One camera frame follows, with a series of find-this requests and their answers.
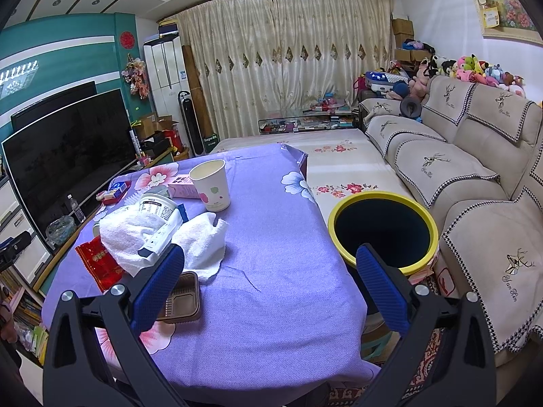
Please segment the brown plastic tray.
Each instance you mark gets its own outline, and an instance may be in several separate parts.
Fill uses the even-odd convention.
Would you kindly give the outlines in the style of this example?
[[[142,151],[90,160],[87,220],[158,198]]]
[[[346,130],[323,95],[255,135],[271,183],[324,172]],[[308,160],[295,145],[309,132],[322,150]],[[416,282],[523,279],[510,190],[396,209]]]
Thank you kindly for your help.
[[[193,322],[201,317],[200,283],[196,273],[184,272],[169,294],[157,320],[166,324]]]

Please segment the red snack packet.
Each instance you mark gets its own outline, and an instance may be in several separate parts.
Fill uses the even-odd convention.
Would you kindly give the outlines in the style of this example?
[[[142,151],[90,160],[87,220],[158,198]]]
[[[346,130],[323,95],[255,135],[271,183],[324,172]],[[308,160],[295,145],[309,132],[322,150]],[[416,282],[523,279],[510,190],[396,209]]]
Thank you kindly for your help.
[[[75,248],[101,292],[106,292],[122,278],[124,270],[107,251],[99,236]]]

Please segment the white towel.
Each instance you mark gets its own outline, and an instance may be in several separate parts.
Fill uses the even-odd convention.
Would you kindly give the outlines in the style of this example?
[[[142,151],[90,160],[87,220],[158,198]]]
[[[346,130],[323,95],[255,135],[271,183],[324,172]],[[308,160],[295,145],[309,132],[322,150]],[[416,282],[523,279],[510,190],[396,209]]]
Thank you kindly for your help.
[[[126,273],[135,276],[177,245],[184,255],[183,269],[196,273],[202,284],[220,269],[227,230],[228,223],[212,212],[183,222],[179,210],[163,219],[134,206],[115,210],[99,222],[101,243]]]

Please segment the white yogurt tub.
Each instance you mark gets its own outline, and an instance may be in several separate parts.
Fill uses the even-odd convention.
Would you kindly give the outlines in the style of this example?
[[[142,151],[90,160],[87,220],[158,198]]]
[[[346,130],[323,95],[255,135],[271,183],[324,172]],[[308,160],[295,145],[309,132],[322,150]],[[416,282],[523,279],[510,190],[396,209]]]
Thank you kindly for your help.
[[[138,210],[150,212],[164,221],[164,224],[146,239],[138,251],[138,254],[145,258],[161,254],[170,244],[173,234],[187,220],[182,204],[177,205],[172,199],[154,193],[145,193],[140,198]]]

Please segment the white paper cup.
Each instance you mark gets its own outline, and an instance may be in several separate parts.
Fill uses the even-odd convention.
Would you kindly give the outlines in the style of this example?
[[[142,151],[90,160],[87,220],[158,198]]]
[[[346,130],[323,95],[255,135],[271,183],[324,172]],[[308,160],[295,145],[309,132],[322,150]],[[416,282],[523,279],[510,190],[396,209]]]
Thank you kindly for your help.
[[[190,170],[189,177],[206,210],[219,212],[229,207],[231,200],[224,160],[200,163]]]

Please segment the black bin with yellow rim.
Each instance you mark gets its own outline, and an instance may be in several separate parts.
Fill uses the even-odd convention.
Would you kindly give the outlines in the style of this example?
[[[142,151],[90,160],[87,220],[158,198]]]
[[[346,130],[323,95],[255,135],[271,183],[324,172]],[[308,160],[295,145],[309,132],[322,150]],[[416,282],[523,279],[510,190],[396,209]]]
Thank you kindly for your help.
[[[348,267],[369,244],[387,265],[413,276],[429,267],[438,252],[439,233],[429,211],[400,194],[365,191],[345,197],[327,219],[331,240]]]

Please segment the purple floral tablecloth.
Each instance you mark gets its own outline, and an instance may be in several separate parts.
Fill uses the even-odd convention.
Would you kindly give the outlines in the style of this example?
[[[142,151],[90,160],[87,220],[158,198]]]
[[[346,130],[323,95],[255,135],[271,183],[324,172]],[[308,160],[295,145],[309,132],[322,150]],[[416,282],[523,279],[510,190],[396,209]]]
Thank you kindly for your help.
[[[336,251],[299,164],[267,144],[223,153],[231,203],[225,258],[203,286],[203,316],[155,353],[184,388],[297,388],[369,381],[360,357],[366,303]]]

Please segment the glass ashtray bowl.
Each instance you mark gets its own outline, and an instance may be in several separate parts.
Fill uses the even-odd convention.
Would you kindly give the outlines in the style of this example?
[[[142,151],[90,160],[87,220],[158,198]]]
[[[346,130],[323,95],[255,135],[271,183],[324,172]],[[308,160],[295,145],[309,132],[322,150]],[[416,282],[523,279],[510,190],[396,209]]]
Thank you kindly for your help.
[[[75,232],[76,225],[72,216],[62,216],[46,228],[46,241],[51,247],[64,245]]]

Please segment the clear water bottle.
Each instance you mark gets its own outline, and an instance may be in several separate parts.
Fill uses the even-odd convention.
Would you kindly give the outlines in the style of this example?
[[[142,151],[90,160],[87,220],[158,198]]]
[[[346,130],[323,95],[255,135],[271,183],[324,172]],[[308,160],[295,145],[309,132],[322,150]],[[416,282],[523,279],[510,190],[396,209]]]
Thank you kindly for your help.
[[[67,195],[68,202],[70,204],[70,207],[72,209],[72,213],[77,218],[77,220],[80,223],[84,223],[86,220],[86,215],[84,214],[83,210],[81,209],[78,201],[71,195]]]

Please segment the green yellow TV cabinet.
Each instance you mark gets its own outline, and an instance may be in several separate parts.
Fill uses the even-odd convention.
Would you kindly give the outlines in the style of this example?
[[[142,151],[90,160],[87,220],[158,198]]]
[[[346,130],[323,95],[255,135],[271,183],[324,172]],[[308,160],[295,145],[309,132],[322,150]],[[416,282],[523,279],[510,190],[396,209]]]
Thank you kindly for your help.
[[[14,266],[10,267],[21,287],[27,289],[27,293],[33,290],[35,293],[44,294],[40,290],[43,283],[52,274],[56,265],[63,260],[84,226],[95,218],[98,211],[99,208],[94,207],[85,222],[75,227],[67,241],[53,250],[32,226],[30,218],[19,203],[10,177],[6,175],[1,179],[1,241],[18,236],[24,231],[31,237],[30,245],[22,251]]]

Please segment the beige sofa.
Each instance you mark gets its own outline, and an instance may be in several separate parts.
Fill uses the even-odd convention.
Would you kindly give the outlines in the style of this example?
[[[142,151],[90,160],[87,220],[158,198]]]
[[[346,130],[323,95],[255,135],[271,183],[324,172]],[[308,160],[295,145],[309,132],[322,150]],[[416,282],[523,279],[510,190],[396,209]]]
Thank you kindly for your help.
[[[442,292],[481,300],[498,366],[542,339],[542,109],[436,76],[418,119],[362,103],[366,136],[439,231]]]

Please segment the black tower fan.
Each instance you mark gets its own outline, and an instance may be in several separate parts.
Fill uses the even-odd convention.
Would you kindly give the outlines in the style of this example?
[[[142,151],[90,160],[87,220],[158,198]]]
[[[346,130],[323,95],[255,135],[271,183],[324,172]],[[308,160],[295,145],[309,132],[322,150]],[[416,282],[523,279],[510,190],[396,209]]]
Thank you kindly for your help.
[[[190,150],[194,156],[204,155],[203,136],[190,93],[186,90],[181,90],[177,95],[177,102],[181,109],[181,117],[189,139]]]

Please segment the pile of plush toys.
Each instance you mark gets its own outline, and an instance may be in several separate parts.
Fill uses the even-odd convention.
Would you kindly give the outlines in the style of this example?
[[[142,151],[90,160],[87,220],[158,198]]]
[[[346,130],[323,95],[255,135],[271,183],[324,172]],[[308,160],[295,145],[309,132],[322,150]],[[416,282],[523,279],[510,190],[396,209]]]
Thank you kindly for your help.
[[[526,97],[524,79],[504,71],[500,64],[481,61],[475,54],[462,56],[458,60],[441,60],[436,55],[423,58],[418,69],[431,79],[436,75],[464,82],[485,84],[500,88],[519,97]]]

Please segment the cardboard boxes stack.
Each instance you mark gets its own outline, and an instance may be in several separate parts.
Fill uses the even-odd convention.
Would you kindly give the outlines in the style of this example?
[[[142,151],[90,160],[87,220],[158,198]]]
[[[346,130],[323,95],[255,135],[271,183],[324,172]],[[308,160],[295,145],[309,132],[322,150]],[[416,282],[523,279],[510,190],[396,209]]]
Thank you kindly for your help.
[[[392,20],[392,31],[395,42],[395,58],[398,61],[419,63],[432,57],[432,49],[416,38],[410,20],[394,18]]]

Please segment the pink flower wall decoration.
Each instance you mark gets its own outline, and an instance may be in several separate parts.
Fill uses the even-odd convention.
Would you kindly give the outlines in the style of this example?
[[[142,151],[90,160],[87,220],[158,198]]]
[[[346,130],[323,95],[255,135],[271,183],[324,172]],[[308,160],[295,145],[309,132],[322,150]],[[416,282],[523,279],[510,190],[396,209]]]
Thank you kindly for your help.
[[[121,72],[126,84],[129,85],[132,96],[137,96],[141,100],[149,97],[149,84],[147,81],[146,65],[140,58],[133,58],[127,55],[127,64]]]

